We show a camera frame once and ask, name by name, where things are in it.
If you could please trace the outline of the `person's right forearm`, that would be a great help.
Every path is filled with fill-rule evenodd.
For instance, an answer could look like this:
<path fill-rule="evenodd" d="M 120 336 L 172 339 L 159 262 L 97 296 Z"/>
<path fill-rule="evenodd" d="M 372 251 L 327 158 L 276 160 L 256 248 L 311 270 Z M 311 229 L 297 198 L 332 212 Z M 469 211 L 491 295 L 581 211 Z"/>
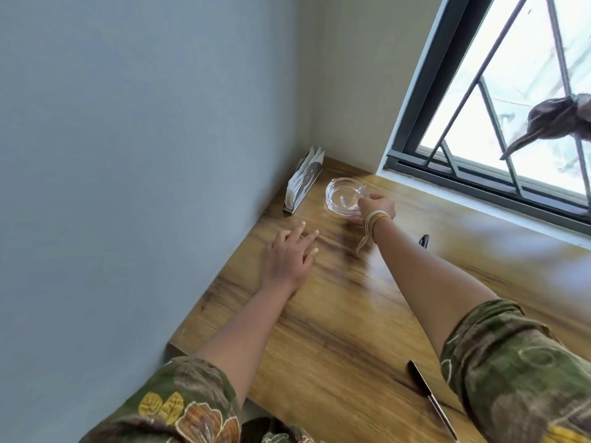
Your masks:
<path fill-rule="evenodd" d="M 412 240 L 388 217 L 370 225 L 399 291 L 440 357 L 452 331 L 477 306 L 497 300 L 491 289 Z"/>

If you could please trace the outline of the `white paper napkins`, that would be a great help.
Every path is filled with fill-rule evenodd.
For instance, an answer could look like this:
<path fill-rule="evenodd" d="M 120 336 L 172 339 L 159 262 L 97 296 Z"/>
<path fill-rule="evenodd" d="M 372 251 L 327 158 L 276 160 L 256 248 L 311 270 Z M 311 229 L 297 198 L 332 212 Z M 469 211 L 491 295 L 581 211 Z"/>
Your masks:
<path fill-rule="evenodd" d="M 310 147 L 287 184 L 284 206 L 295 210 L 323 169 L 324 149 Z"/>

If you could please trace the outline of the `black and silver pen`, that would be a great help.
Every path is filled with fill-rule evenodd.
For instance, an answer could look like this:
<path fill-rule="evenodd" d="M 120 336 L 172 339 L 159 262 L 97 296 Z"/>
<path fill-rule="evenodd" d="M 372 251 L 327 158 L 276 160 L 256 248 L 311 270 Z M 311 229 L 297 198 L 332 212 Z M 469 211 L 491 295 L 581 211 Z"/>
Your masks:
<path fill-rule="evenodd" d="M 457 433 L 453 429 L 451 422 L 449 421 L 448 417 L 444 413 L 442 407 L 440 406 L 439 402 L 433 395 L 430 387 L 428 386 L 427 382 L 425 381 L 424 377 L 422 376 L 420 370 L 418 369 L 417 365 L 412 361 L 408 361 L 406 364 L 407 372 L 412 379 L 415 386 L 418 388 L 419 393 L 426 397 L 430 404 L 432 405 L 435 413 L 440 418 L 442 423 L 444 424 L 447 432 L 450 434 L 451 438 L 454 440 L 455 443 L 461 443 Z"/>

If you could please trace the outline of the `person's left forearm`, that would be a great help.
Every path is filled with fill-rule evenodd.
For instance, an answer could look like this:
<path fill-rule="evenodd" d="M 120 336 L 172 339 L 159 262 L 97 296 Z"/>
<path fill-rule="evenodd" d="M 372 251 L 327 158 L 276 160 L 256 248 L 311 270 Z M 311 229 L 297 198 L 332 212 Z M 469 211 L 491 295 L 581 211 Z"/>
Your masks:
<path fill-rule="evenodd" d="M 254 297 L 196 352 L 198 359 L 226 375 L 240 409 L 255 379 L 272 329 L 296 290 L 292 281 L 264 282 Z"/>

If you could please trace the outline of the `person's right hand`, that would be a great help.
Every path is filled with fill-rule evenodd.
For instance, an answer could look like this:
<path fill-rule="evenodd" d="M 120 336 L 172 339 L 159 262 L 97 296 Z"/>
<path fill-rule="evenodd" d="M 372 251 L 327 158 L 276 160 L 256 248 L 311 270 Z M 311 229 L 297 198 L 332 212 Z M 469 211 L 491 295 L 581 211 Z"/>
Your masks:
<path fill-rule="evenodd" d="M 387 196 L 370 194 L 358 200 L 360 218 L 358 223 L 369 225 L 381 217 L 394 218 L 396 215 L 395 203 Z"/>

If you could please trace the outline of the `metal napkin holder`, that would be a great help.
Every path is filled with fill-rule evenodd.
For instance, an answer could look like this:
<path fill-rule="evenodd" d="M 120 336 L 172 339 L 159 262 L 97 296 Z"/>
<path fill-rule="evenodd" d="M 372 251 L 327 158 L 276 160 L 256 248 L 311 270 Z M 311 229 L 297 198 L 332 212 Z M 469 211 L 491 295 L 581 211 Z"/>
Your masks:
<path fill-rule="evenodd" d="M 292 188 L 287 188 L 283 204 L 284 212 L 293 214 L 296 211 L 322 170 L 323 156 L 318 161 L 311 162 L 303 170 L 299 181 L 297 181 Z"/>

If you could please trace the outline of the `dark window frame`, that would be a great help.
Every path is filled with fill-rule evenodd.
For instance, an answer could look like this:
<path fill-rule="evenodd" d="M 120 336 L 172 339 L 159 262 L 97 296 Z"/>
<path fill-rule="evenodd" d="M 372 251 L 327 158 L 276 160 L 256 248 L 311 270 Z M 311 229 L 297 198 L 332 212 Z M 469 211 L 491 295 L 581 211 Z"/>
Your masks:
<path fill-rule="evenodd" d="M 491 53 L 505 38 L 525 1 L 518 2 Z M 490 175 L 477 175 L 476 170 L 462 170 L 442 138 L 428 155 L 417 150 L 492 2 L 443 0 L 408 99 L 397 120 L 385 167 L 591 237 L 591 142 L 574 138 L 587 194 L 587 204 L 583 206 L 539 189 L 522 187 L 512 164 L 509 164 L 512 184 Z M 472 87 L 479 82 L 484 88 L 482 74 L 491 58 L 491 54 L 485 58 L 472 80 Z M 566 96 L 571 96 L 563 59 L 560 59 L 560 69 Z"/>

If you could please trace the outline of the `green floral left sleeve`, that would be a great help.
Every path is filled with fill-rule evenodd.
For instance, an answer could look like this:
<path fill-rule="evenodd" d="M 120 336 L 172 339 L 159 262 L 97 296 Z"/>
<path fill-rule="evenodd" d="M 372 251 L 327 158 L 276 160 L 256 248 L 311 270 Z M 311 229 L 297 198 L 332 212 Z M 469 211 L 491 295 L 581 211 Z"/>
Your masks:
<path fill-rule="evenodd" d="M 224 372 L 196 357 L 177 357 L 79 443 L 239 443 L 239 415 Z"/>

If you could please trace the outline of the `green floral right sleeve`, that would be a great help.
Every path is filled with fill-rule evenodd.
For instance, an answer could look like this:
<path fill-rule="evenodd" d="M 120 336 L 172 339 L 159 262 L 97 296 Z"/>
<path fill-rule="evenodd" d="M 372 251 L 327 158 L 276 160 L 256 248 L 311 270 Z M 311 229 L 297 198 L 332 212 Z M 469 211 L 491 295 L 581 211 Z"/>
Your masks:
<path fill-rule="evenodd" d="M 591 443 L 591 362 L 514 302 L 472 309 L 440 368 L 488 443 Z"/>

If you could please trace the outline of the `clear glass ashtray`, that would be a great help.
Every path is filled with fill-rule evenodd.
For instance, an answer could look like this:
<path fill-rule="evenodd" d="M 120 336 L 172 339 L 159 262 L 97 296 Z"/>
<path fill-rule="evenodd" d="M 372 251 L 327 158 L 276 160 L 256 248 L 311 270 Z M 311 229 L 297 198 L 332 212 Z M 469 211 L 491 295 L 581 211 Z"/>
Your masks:
<path fill-rule="evenodd" d="M 356 178 L 334 178 L 326 188 L 328 210 L 347 218 L 358 216 L 359 199 L 369 197 L 367 186 Z"/>

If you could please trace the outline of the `green floral sleeve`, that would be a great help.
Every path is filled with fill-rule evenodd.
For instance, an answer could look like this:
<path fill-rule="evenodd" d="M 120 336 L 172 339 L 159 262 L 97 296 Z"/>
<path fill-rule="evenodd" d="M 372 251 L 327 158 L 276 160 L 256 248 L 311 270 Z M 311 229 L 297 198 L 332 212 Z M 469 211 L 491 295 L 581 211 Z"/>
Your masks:
<path fill-rule="evenodd" d="M 239 443 L 239 415 L 224 372 L 196 357 L 177 357 L 79 443 Z"/>
<path fill-rule="evenodd" d="M 440 368 L 488 443 L 591 443 L 591 362 L 514 302 L 472 309 Z"/>

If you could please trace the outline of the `person's left hand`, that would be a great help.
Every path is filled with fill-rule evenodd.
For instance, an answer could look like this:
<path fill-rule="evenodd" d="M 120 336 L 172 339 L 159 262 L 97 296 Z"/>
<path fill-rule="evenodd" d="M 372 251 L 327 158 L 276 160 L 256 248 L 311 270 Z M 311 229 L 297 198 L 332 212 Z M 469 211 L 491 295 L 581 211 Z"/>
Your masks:
<path fill-rule="evenodd" d="M 314 242 L 319 237 L 318 230 L 305 234 L 299 242 L 290 242 L 292 230 L 281 230 L 267 247 L 262 263 L 262 285 L 264 291 L 293 295 L 306 282 L 311 268 L 304 267 L 305 255 L 314 249 Z"/>

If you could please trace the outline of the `dark metal window grille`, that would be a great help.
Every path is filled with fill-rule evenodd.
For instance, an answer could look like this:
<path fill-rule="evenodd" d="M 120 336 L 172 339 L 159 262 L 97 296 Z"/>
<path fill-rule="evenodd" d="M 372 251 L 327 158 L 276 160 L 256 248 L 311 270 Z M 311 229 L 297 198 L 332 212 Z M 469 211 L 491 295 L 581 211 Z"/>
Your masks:
<path fill-rule="evenodd" d="M 428 155 L 443 139 L 462 170 L 557 195 L 577 206 L 587 194 L 575 139 L 537 139 L 501 161 L 527 132 L 528 114 L 566 96 L 560 59 L 573 94 L 591 95 L 591 0 L 526 0 L 497 50 L 493 44 L 520 0 L 493 0 L 431 119 L 418 151 Z M 472 80 L 482 74 L 484 88 Z"/>

